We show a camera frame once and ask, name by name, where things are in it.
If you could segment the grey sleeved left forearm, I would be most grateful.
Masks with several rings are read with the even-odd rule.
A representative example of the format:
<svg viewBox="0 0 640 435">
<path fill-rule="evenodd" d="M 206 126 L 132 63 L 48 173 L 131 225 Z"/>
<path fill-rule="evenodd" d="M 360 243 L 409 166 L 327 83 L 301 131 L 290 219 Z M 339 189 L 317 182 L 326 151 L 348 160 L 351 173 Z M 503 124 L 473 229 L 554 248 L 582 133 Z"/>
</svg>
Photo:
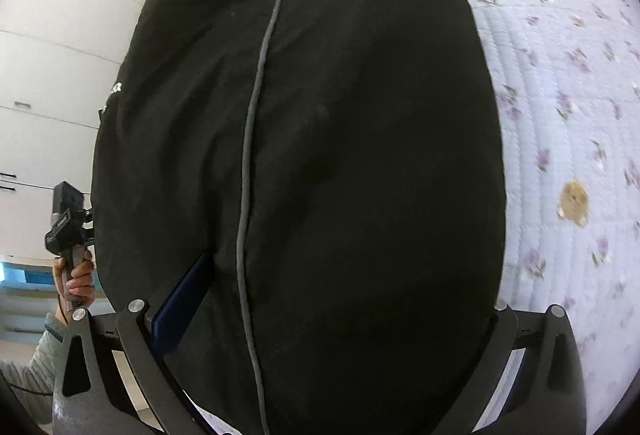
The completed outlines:
<svg viewBox="0 0 640 435">
<path fill-rule="evenodd" d="M 1 375 L 20 398 L 50 398 L 56 378 L 56 362 L 62 351 L 66 327 L 53 314 L 47 314 L 44 331 L 28 363 L 2 360 Z"/>
</svg>

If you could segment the person's left hand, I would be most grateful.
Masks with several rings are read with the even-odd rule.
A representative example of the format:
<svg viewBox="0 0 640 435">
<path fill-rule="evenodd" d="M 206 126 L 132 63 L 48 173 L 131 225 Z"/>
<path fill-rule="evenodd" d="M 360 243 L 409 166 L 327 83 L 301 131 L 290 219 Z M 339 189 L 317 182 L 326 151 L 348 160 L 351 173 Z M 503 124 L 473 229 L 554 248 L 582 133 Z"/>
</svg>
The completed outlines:
<svg viewBox="0 0 640 435">
<path fill-rule="evenodd" d="M 82 262 L 66 275 L 66 261 L 56 257 L 53 261 L 52 273 L 56 291 L 61 299 L 61 311 L 67 315 L 66 304 L 77 302 L 81 306 L 89 307 L 96 299 L 96 287 L 93 276 L 96 266 L 93 264 L 92 253 L 86 250 Z"/>
</svg>

